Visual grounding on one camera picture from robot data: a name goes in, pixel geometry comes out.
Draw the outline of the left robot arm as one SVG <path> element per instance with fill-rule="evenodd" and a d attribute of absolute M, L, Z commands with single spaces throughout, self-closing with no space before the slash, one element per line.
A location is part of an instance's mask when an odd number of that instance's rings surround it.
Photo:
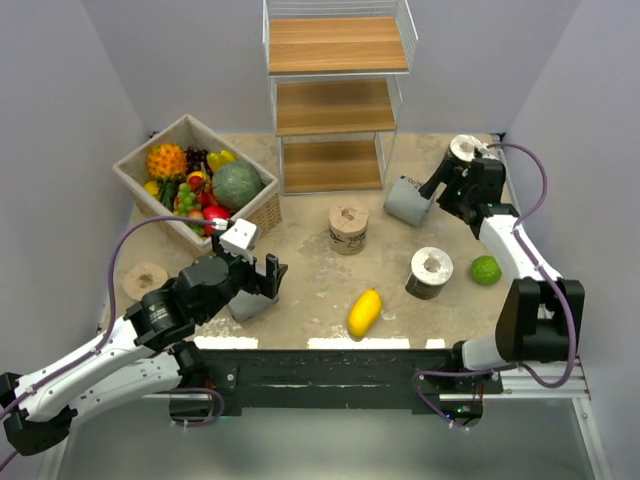
<path fill-rule="evenodd" d="M 3 374 L 1 417 L 13 449 L 22 456 L 44 452 L 72 425 L 149 393 L 203 391 L 207 368 L 189 339 L 196 327 L 241 292 L 276 298 L 288 270 L 272 254 L 258 264 L 251 242 L 223 234 L 212 254 L 145 294 L 102 335 L 37 372 Z"/>

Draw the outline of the grey roll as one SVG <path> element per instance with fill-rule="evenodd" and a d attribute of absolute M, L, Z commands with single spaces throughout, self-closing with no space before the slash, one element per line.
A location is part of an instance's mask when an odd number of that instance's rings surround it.
<path fill-rule="evenodd" d="M 249 294 L 240 291 L 228 304 L 231 317 L 237 323 L 243 323 L 279 302 L 279 296 L 269 298 L 264 295 Z"/>
<path fill-rule="evenodd" d="M 412 226 L 420 226 L 432 203 L 431 198 L 425 198 L 420 194 L 421 186 L 421 183 L 408 176 L 400 176 L 385 199 L 384 211 Z"/>

